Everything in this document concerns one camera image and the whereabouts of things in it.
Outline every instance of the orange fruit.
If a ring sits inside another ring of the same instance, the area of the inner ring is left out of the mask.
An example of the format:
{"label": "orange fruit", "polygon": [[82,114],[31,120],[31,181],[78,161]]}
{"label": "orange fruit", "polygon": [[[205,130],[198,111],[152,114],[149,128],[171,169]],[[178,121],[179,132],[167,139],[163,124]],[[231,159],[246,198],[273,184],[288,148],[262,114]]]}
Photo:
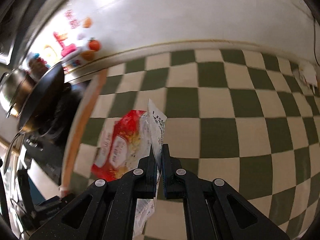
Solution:
{"label": "orange fruit", "polygon": [[94,50],[90,49],[90,50],[85,50],[83,52],[80,53],[80,56],[86,60],[86,61],[92,61],[94,60]]}
{"label": "orange fruit", "polygon": [[84,28],[90,28],[92,25],[92,20],[90,17],[87,17],[86,19],[84,19],[82,27]]}

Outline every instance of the green and white tile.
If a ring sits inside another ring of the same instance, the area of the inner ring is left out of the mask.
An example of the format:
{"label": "green and white tile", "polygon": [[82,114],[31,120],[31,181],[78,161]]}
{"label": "green and white tile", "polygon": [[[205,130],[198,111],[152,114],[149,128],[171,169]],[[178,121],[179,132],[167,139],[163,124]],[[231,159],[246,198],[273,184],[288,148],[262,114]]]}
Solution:
{"label": "green and white tile", "polygon": [[[149,98],[168,117],[164,142],[183,168],[222,178],[285,231],[303,232],[320,210],[320,98],[297,81],[299,65],[235,49],[196,49],[141,57],[109,68],[82,136],[71,189],[90,167],[103,130]],[[186,239],[180,201],[164,199],[136,240]]]}

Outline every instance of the food package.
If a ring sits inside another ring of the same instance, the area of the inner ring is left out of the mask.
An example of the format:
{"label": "food package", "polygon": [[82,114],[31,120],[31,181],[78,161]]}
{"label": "food package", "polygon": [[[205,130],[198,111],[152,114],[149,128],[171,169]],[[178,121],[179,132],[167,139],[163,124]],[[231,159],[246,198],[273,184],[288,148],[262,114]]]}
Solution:
{"label": "food package", "polygon": [[[137,168],[141,158],[149,156],[152,145],[158,167],[158,191],[166,119],[150,99],[148,111],[131,110],[115,123],[112,133],[103,131],[101,148],[92,166],[92,173],[106,181],[119,179]],[[154,213],[155,203],[156,197],[137,200],[133,237],[142,233],[145,222]]]}

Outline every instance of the plastic bag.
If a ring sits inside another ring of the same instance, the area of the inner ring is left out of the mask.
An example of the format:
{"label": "plastic bag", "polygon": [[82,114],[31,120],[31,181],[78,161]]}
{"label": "plastic bag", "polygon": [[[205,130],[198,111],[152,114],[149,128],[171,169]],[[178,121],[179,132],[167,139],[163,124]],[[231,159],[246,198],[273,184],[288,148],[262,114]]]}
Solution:
{"label": "plastic bag", "polygon": [[[119,179],[126,172],[137,168],[141,158],[149,156],[152,145],[158,167],[158,191],[166,119],[150,99],[148,111],[131,110],[115,123],[112,134],[103,132],[102,145],[92,166],[92,173],[107,181]],[[142,233],[145,222],[155,212],[156,197],[137,200],[133,237]]]}

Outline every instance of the cooking pot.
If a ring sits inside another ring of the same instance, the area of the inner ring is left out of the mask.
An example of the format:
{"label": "cooking pot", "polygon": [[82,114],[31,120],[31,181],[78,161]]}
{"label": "cooking pot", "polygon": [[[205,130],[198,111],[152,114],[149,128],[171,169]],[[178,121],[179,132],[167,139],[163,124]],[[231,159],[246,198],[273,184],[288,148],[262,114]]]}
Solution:
{"label": "cooking pot", "polygon": [[11,151],[14,142],[24,133],[37,130],[48,119],[46,111],[54,101],[61,96],[64,84],[64,72],[61,62],[51,67],[34,86],[26,98],[19,117],[18,133],[13,138],[4,158],[3,173],[5,174],[10,163]]}
{"label": "cooking pot", "polygon": [[6,117],[11,115],[19,117],[22,106],[36,85],[36,82],[22,69],[14,69],[10,74],[5,72],[0,78],[7,79],[2,84],[0,91],[0,104],[6,111]]}

